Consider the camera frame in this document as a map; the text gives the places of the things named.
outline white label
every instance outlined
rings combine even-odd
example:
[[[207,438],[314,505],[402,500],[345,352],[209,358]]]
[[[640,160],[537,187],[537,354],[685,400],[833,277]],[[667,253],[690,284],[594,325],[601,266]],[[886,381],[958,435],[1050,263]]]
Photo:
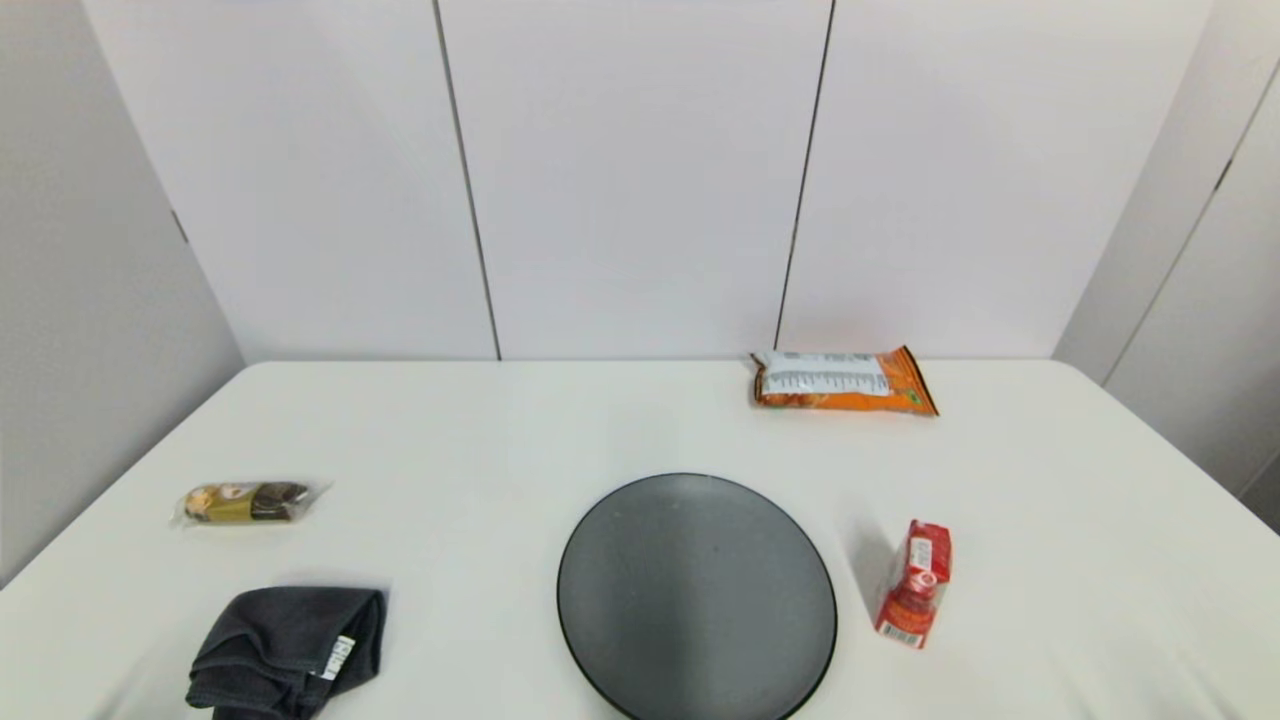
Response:
[[[874,355],[762,352],[764,395],[856,392],[888,397],[888,377]]]
[[[911,647],[920,647],[920,641],[924,639],[924,635],[913,635],[911,633],[900,630],[888,623],[881,624],[881,634],[886,638],[893,638],[895,641],[904,642]]]
[[[933,570],[933,541],[929,538],[911,538],[910,560],[911,568],[920,570]]]
[[[347,635],[338,635],[338,639],[333,643],[333,650],[329,651],[329,661],[325,662],[324,673],[320,675],[321,680],[333,680],[338,676],[342,670],[342,664],[347,661],[347,656],[351,655],[351,648],[356,647],[356,641],[348,638]]]

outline towel tag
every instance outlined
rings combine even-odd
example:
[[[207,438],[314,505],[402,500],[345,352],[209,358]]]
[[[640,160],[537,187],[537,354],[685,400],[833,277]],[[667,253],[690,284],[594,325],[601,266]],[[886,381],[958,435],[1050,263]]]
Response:
[[[347,656],[351,655],[351,648],[356,647],[356,641],[348,638],[347,635],[338,635],[338,639],[333,643],[333,650],[329,651],[329,661],[325,662],[324,673],[319,674],[321,680],[333,680],[338,676],[342,670],[342,664],[347,661]]]

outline orange snack bag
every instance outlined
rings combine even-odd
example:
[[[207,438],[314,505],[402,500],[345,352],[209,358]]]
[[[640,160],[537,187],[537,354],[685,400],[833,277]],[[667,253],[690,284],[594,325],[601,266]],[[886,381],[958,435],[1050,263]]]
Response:
[[[876,632],[923,648],[951,582],[951,532],[911,520],[876,616]]]
[[[771,407],[893,410],[937,415],[906,347],[879,355],[759,352],[755,401]]]

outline nutrition label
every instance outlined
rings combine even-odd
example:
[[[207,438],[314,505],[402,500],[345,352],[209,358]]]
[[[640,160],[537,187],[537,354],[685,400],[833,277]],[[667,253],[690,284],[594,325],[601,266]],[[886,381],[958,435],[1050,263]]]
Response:
[[[763,391],[771,393],[858,392],[877,397],[892,393],[874,355],[801,355],[765,352]]]

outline red box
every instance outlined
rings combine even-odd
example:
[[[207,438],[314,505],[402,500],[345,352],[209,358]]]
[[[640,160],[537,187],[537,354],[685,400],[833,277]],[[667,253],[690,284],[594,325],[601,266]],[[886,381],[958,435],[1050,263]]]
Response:
[[[951,532],[911,520],[876,616],[876,632],[923,648],[951,582]]]

